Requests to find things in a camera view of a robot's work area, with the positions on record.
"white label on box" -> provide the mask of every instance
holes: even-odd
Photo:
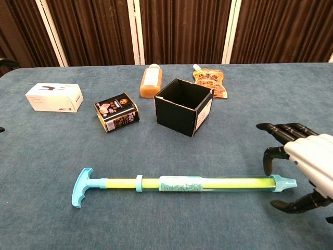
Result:
[[[210,99],[209,102],[206,104],[206,106],[198,114],[196,131],[200,127],[200,125],[203,123],[203,121],[206,119],[206,117],[208,116],[209,111],[210,111],[210,107],[212,106],[212,101],[213,101],[213,99]]]
[[[158,69],[158,68],[147,69],[143,86],[147,86],[147,85],[157,86],[159,73],[160,73],[160,69]]]
[[[108,128],[108,131],[111,131],[111,130],[114,130],[115,129],[115,126],[114,126],[114,123],[113,121],[107,121],[106,123],[106,127]]]

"small white box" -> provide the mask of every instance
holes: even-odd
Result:
[[[25,96],[35,111],[74,113],[83,102],[78,84],[37,83]]]

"snack pouch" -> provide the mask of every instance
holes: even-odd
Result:
[[[214,97],[227,98],[228,93],[222,85],[224,74],[219,69],[201,69],[199,65],[194,64],[193,77],[196,84],[214,89]]]

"black cardboard box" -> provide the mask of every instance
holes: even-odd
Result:
[[[154,97],[157,123],[193,137],[210,113],[214,90],[175,79]]]

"blue ring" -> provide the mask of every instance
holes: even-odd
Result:
[[[142,192],[142,177],[143,175],[136,176],[135,189],[137,192]]]

